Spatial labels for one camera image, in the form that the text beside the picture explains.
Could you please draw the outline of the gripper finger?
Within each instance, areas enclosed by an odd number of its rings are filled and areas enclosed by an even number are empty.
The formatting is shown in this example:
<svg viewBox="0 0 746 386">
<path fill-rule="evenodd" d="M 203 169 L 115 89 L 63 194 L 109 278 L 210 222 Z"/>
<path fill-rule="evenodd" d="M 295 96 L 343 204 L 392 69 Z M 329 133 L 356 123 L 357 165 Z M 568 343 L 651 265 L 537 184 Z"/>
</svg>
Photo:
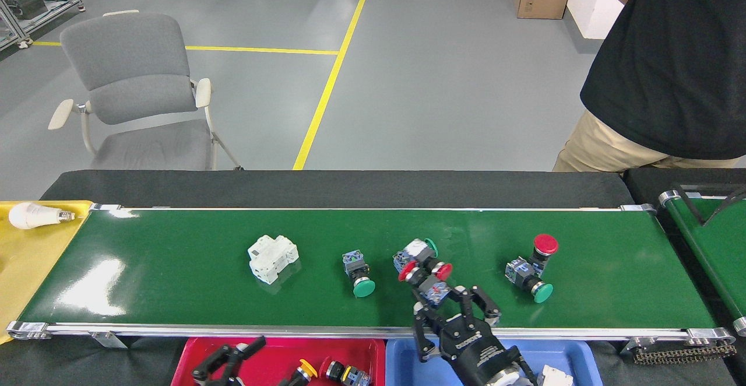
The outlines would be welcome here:
<svg viewBox="0 0 746 386">
<path fill-rule="evenodd" d="M 205 371 L 202 374 L 202 385 L 244 385 L 242 378 L 237 375 L 223 372 L 220 376 Z"/>
<path fill-rule="evenodd" d="M 192 371 L 192 378 L 210 378 L 221 367 L 224 367 L 221 378 L 238 378 L 244 360 L 250 359 L 264 346 L 266 346 L 264 336 L 259 336 L 250 344 L 239 343 L 235 347 L 224 344 L 195 367 Z"/>
</svg>

